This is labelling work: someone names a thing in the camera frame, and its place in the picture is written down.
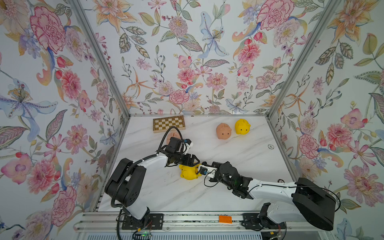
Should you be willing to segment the pink piggy bank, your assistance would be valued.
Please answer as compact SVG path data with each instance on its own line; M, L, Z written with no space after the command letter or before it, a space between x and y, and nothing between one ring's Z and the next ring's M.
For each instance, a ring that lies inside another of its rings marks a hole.
M168 133L168 135L167 135L167 140L166 140L167 145L170 143L171 138L176 138L179 140L182 139L181 135L177 131L172 131L172 132Z
M232 135L232 129L228 124L220 123L216 128L216 133L219 140L227 140Z

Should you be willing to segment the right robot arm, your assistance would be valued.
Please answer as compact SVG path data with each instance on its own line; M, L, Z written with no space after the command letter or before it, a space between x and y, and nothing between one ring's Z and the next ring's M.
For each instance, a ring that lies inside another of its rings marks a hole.
M212 165L204 162L198 171L210 182L225 185L241 199L267 200L257 215L257 223L264 228L286 222L307 222L324 231L334 228L339 198L308 179L299 178L289 183L263 182L240 175L229 162Z

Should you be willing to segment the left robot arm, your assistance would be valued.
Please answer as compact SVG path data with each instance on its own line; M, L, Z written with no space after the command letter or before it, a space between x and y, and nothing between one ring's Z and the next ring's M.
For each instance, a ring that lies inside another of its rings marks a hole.
M189 139L171 137L169 144L160 146L155 154L135 162L122 159L105 186L105 194L111 197L111 207L123 210L138 221L146 219L150 210L139 199L145 177L166 167L197 166L200 160L188 153L192 146Z

